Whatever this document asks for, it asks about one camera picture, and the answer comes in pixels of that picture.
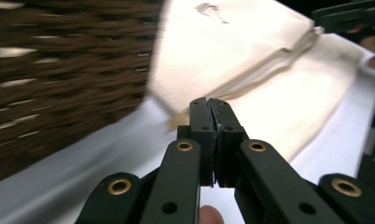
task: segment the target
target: white cloth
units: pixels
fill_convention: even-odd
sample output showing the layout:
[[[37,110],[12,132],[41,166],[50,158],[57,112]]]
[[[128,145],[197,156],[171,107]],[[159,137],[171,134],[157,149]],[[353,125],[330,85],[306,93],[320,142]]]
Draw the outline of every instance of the white cloth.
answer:
[[[317,38],[308,18],[272,0],[170,0],[153,58],[149,90],[172,113],[229,99],[249,136],[290,160],[352,84],[360,51]]]

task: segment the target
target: cloth fold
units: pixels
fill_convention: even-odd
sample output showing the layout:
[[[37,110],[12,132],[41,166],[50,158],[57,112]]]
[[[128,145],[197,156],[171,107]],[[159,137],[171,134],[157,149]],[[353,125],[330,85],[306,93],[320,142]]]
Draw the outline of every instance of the cloth fold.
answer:
[[[290,160],[354,81],[360,51],[275,1],[165,6],[148,87],[176,120],[196,98],[224,98],[251,138]]]

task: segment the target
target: towel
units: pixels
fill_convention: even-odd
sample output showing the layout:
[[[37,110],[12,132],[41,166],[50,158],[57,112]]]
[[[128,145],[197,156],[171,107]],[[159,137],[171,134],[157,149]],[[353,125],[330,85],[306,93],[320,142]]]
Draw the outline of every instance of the towel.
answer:
[[[169,0],[148,88],[178,124],[199,97],[227,100],[251,138],[290,161],[354,82],[361,51],[272,0]]]

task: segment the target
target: white surface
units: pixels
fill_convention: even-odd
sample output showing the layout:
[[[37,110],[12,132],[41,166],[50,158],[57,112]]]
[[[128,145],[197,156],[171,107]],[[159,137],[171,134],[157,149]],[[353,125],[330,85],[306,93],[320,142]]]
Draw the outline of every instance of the white surface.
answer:
[[[363,72],[324,129],[291,162],[305,178],[354,175],[375,107],[375,77]],[[148,98],[120,122],[91,134],[0,182],[0,224],[74,223],[84,201],[107,175],[143,176],[160,165],[175,132],[168,114]],[[201,204],[215,206],[226,223],[243,223],[232,189],[201,190]]]

